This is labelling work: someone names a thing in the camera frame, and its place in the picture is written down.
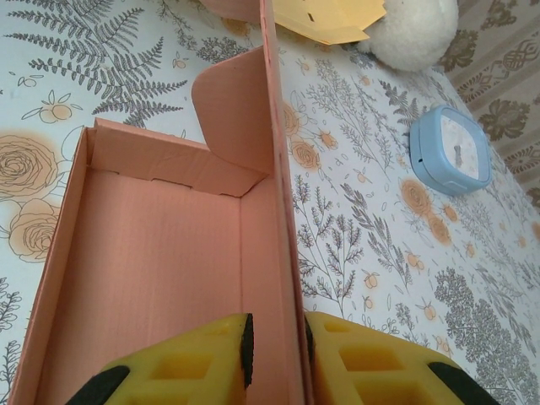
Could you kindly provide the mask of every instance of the blue alarm clock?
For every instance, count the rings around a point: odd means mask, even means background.
[[[414,173],[438,192],[459,196],[491,182],[489,141],[482,128],[447,105],[413,123],[410,150]]]

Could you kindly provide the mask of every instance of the yellow paper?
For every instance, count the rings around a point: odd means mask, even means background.
[[[364,30],[386,14],[384,0],[273,0],[276,23],[327,45],[369,38]]]

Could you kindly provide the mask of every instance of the stuffed toy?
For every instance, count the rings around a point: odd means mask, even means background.
[[[361,52],[396,70],[416,72],[445,54],[457,30],[457,0],[385,0],[386,15],[368,27]]]

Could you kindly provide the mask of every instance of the black rubber edge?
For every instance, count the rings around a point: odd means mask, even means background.
[[[253,334],[253,314],[247,314],[242,343],[240,344],[240,362],[244,370],[244,389],[251,384],[253,377],[253,349],[255,348],[255,336]]]
[[[465,405],[500,405],[465,371],[440,362],[428,366]]]
[[[66,405],[105,405],[129,375],[129,367],[118,365],[101,371],[88,380]]]
[[[313,363],[313,355],[314,355],[314,342],[313,342],[313,332],[310,328],[310,323],[307,321],[307,318],[304,316],[304,323],[305,323],[305,338],[307,339],[307,355],[308,359],[310,360],[310,364]]]

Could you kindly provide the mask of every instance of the table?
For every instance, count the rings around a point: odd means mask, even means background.
[[[5,403],[81,127],[101,116],[204,142],[194,78],[262,40],[194,0],[18,0],[0,21]],[[456,91],[438,69],[278,37],[305,308],[439,350],[501,403],[537,404],[540,218],[495,153],[493,183],[465,197],[411,169],[411,122],[432,105],[466,112]]]

